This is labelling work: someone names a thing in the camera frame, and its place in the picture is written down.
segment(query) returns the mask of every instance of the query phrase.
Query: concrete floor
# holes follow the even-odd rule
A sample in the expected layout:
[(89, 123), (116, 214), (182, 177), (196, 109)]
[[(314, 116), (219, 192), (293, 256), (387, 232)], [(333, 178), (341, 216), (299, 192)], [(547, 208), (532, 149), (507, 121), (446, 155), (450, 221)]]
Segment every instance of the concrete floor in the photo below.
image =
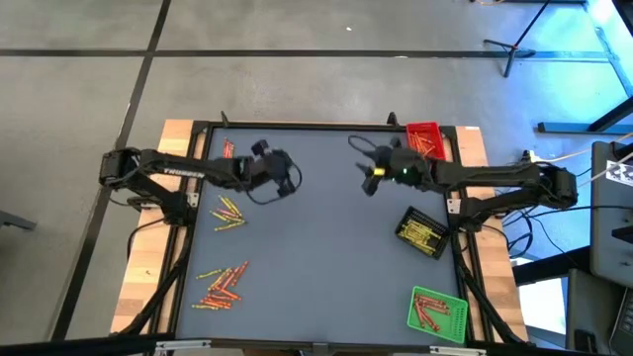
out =
[[(551, 6), (525, 46), (601, 51), (593, 29), (600, 23), (630, 70), (630, 37), (621, 35), (617, 18), (595, 7), (604, 1), (608, 5), (592, 2), (588, 12)], [(467, 0), (178, 0), (159, 48), (498, 50), (482, 40), (513, 42), (538, 7)], [(160, 0), (0, 0), (0, 48), (145, 49), (159, 8)], [(100, 156), (117, 137), (140, 63), (0, 57), (0, 210), (39, 223), (33, 232), (0, 229), (2, 344), (46, 338), (97, 191)], [(534, 131), (541, 121), (590, 122), (623, 101), (608, 62), (520, 61), (508, 79), (499, 74), (503, 65), (439, 58), (156, 58), (129, 143), (156, 147), (165, 119), (216, 120), (220, 110), (233, 120), (371, 123), (395, 111), (402, 123), (480, 126), (491, 164), (513, 161), (526, 148), (547, 158), (613, 139)], [(589, 156), (562, 165), (582, 172)], [(587, 203), (583, 188), (580, 204)], [(571, 223), (577, 218), (587, 223)], [(136, 219), (134, 211), (108, 208), (69, 337), (107, 334)], [(544, 217), (543, 223), (564, 249), (588, 244), (587, 212)], [(517, 224), (507, 232), (518, 236), (522, 229)], [(530, 253), (545, 257), (557, 250), (538, 232)]]

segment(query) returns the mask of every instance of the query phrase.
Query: green tray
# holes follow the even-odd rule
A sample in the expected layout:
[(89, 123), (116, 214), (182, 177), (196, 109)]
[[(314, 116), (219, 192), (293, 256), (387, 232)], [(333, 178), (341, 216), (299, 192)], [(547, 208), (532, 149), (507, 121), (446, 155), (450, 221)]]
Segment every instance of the green tray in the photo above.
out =
[[(441, 312), (425, 310), (433, 321), (440, 327), (439, 331), (433, 331), (430, 327), (422, 328), (417, 319), (414, 301), (415, 295), (430, 297), (438, 301), (442, 301), (450, 311), (449, 315)], [(413, 287), (411, 292), (411, 302), (408, 305), (407, 325), (419, 331), (428, 332), (435, 336), (464, 343), (464, 334), (466, 333), (466, 316), (468, 314), (468, 303), (458, 298), (447, 296), (435, 291), (428, 290), (419, 286)]]

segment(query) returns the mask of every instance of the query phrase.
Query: tripod stand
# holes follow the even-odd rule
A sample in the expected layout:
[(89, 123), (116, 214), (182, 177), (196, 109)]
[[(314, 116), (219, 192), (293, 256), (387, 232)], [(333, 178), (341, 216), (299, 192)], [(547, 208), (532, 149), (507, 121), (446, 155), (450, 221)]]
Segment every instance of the tripod stand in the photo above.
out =
[[(538, 11), (536, 16), (534, 17), (534, 19), (532, 19), (532, 22), (530, 22), (530, 24), (527, 26), (525, 31), (523, 31), (523, 33), (521, 34), (521, 37), (518, 38), (518, 41), (516, 42), (516, 44), (504, 44), (504, 43), (493, 41), (493, 40), (484, 40), (484, 44), (500, 45), (503, 49), (506, 49), (506, 48), (510, 49), (510, 52), (507, 54), (508, 55), (507, 65), (505, 66), (505, 72), (503, 73), (503, 77), (507, 78), (510, 75), (510, 70), (512, 69), (512, 64), (514, 63), (514, 58), (516, 57), (516, 53), (518, 52), (518, 46), (521, 44), (521, 41), (523, 41), (523, 38), (525, 38), (527, 33), (532, 28), (532, 25), (534, 25), (536, 20), (538, 20), (538, 18), (541, 16), (541, 14), (543, 14), (543, 11), (545, 11), (545, 8), (547, 7), (547, 5), (549, 5), (549, 3), (551, 1), (552, 0), (545, 1), (543, 6), (541, 7), (541, 9)], [(530, 57), (530, 56), (532, 56), (534, 54), (536, 54), (536, 50), (529, 49), (527, 51), (527, 54), (523, 55), (522, 58)]]

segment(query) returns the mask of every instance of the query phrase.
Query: metal stand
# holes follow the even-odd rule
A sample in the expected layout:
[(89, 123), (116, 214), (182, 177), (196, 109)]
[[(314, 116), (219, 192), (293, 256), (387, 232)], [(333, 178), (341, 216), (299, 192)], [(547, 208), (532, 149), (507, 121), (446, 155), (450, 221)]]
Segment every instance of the metal stand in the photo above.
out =
[(20, 217), (16, 217), (13, 214), (5, 213), (0, 211), (0, 226), (15, 226), (27, 230), (32, 230), (36, 228), (35, 222), (30, 222), (26, 219), (22, 219)]
[(589, 270), (590, 247), (581, 247), (565, 254), (512, 267), (516, 286), (546, 281), (567, 275), (572, 268), (591, 273)]
[(633, 97), (628, 98), (592, 124), (539, 123), (538, 131), (550, 134), (628, 134), (633, 133), (633, 125), (616, 125), (616, 123), (631, 114), (633, 114)]
[[(541, 9), (538, 11), (534, 19), (532, 19), (532, 22), (530, 22), (527, 28), (525, 28), (525, 31), (523, 31), (523, 34), (521, 34), (521, 37), (518, 38), (518, 41), (515, 44), (504, 44), (504, 43), (493, 41), (493, 40), (484, 40), (484, 44), (500, 45), (503, 49), (506, 49), (506, 48), (510, 49), (510, 52), (508, 53), (507, 65), (505, 66), (505, 72), (503, 73), (503, 77), (507, 78), (510, 75), (510, 70), (512, 69), (514, 58), (516, 57), (516, 53), (518, 52), (518, 46), (521, 44), (521, 41), (523, 41), (527, 33), (530, 31), (530, 29), (536, 22), (536, 20), (538, 20), (541, 14), (543, 14), (543, 11), (545, 11), (545, 8), (547, 7), (547, 5), (549, 5), (551, 1), (552, 0), (547, 0), (543, 4), (543, 6), (541, 6)], [(523, 57), (532, 56), (534, 54), (536, 54), (536, 50), (529, 49), (527, 51), (527, 54), (524, 55)]]

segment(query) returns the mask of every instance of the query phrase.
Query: wooden platform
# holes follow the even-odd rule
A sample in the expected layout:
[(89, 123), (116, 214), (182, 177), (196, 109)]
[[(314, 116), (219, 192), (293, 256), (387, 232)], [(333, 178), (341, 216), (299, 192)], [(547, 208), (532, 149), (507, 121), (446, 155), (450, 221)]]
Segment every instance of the wooden platform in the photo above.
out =
[[(189, 146), (189, 138), (193, 121), (191, 120), (167, 120), (163, 128), (163, 133), (158, 145), (161, 152), (186, 155)], [(457, 137), (462, 163), (466, 166), (488, 165), (486, 151), (482, 133), (479, 128), (457, 127)], [(202, 144), (196, 147), (194, 156), (200, 157)], [(452, 159), (448, 141), (444, 142), (447, 158)], [(169, 190), (177, 190), (180, 178), (172, 176), (154, 175), (152, 179), (162, 184)], [(495, 194), (492, 188), (469, 188), (467, 190), (470, 197), (488, 198)], [(162, 217), (160, 210), (145, 211), (140, 215), (138, 224), (149, 223)], [(499, 220), (490, 219), (487, 225), (502, 228)], [(184, 236), (185, 229), (180, 228), (179, 239)], [(119, 302), (112, 321), (112, 331), (118, 331), (126, 327), (134, 316), (142, 309), (156, 289), (161, 270), (161, 264), (167, 244), (169, 226), (159, 223), (143, 229), (136, 234), (132, 254), (128, 262), (128, 268), (123, 280), (123, 286), (119, 295)], [(505, 239), (498, 232), (492, 229), (482, 230), (476, 233), (479, 255), (484, 275), (486, 293), (512, 330), (522, 339), (527, 340), (527, 331), (523, 322), (521, 308), (518, 298), (518, 290), (514, 284), (512, 269), (505, 247)], [(465, 238), (462, 236), (462, 243), (465, 245)], [(468, 253), (464, 253), (467, 264), (470, 264)], [(484, 339), (481, 316), (477, 302), (469, 293), (469, 304), (471, 306), (471, 316), (473, 318), (473, 328), (475, 338)], [(167, 308), (163, 308), (159, 330), (167, 328), (167, 320), (172, 304), (172, 292), (164, 301)]]

